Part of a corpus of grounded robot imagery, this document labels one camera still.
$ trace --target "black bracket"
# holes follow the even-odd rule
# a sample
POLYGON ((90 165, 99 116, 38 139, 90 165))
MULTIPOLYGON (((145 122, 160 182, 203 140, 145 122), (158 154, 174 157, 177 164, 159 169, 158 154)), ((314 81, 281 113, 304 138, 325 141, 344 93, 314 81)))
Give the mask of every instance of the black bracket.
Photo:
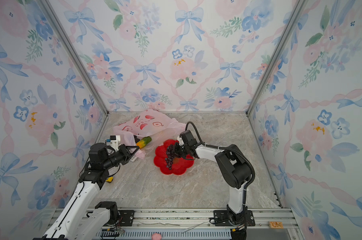
POLYGON ((118 212, 122 218, 119 222, 121 227, 133 226, 134 210, 118 210, 118 212))
MULTIPOLYGON (((227 210, 214 210, 214 222, 217 222, 215 226, 217 227, 233 227, 233 225, 229 222, 228 211, 227 210)), ((246 210, 246 226, 255 226, 255 220, 253 216, 253 212, 250 210, 246 210)))

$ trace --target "red flower-shaped bowl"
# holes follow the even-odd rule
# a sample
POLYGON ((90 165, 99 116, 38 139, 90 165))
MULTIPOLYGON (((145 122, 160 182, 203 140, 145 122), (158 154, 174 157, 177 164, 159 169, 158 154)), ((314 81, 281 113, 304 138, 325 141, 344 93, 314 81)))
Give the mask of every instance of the red flower-shaped bowl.
POLYGON ((166 155, 166 149, 169 147, 169 145, 174 144, 175 142, 178 142, 178 141, 169 139, 164 142, 164 145, 158 146, 156 148, 156 156, 154 159, 154 163, 157 167, 159 167, 161 172, 165 175, 170 175, 170 174, 182 175, 186 172, 186 169, 190 168, 194 164, 193 157, 188 155, 188 156, 186 156, 186 158, 188 160, 185 160, 183 158, 174 158, 172 170, 169 170, 166 167, 165 158, 168 157, 166 155))

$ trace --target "pink round object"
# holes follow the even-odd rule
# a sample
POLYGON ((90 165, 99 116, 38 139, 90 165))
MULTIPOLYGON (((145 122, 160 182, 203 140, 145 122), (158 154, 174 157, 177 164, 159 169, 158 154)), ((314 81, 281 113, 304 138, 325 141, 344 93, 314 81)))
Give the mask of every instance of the pink round object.
POLYGON ((162 236, 159 233, 153 233, 152 240, 161 240, 162 236))

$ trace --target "wallpapered wall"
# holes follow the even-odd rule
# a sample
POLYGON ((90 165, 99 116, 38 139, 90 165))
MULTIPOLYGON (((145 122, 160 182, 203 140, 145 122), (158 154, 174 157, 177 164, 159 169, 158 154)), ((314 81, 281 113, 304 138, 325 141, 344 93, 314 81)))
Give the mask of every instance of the wallpapered wall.
POLYGON ((362 239, 362 0, 309 0, 273 71, 251 120, 284 205, 307 240, 362 239))
POLYGON ((244 111, 295 0, 50 3, 110 110, 244 111))
POLYGON ((42 236, 104 116, 38 5, 0 0, 0 239, 42 236))

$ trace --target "yellow object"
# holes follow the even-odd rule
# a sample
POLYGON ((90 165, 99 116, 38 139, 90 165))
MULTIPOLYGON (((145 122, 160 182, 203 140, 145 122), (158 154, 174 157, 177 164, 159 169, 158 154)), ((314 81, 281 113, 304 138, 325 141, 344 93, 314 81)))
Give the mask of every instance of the yellow object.
POLYGON ((137 146, 141 148, 145 147, 149 142, 152 141, 151 137, 144 137, 139 142, 136 143, 137 146))
POLYGON ((269 222, 270 228, 283 229, 282 222, 269 222))

